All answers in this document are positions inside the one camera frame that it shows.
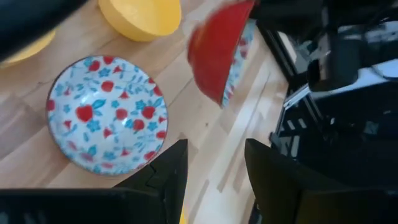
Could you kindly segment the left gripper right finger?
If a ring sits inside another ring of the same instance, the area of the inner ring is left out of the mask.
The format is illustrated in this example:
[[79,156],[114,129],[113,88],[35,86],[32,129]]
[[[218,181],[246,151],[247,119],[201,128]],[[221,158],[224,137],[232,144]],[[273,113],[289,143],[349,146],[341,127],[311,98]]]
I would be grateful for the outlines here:
[[247,139],[244,156],[264,224],[398,224],[398,149],[387,142],[293,159]]

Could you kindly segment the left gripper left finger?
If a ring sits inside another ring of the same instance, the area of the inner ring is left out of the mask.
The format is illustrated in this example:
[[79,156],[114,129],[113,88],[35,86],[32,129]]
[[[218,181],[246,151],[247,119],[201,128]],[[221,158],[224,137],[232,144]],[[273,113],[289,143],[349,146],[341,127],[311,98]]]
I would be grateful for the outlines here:
[[0,224],[179,224],[187,173],[181,139],[111,189],[0,190]]

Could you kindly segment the red floral mini bowl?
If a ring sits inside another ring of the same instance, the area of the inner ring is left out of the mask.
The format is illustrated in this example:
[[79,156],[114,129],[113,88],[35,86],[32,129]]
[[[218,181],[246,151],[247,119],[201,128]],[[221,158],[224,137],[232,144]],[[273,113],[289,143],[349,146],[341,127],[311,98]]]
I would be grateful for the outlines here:
[[187,60],[197,87],[220,108],[227,107],[243,76],[243,65],[254,38],[249,18],[254,0],[227,3],[194,28]]
[[69,65],[55,79],[46,110],[60,150],[95,174],[144,167],[167,135],[167,104],[159,86],[119,57],[95,55]]

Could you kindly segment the yellow plate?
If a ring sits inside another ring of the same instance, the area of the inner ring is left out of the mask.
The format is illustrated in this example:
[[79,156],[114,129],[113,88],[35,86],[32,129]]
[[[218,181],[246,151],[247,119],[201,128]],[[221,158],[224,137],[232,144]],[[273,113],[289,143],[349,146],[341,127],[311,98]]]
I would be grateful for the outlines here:
[[5,61],[0,63],[0,68],[10,67],[17,64],[46,48],[49,43],[53,40],[56,34],[56,29],[51,30],[49,33],[45,34],[38,40],[34,41],[32,44],[18,51],[16,54],[7,58]]

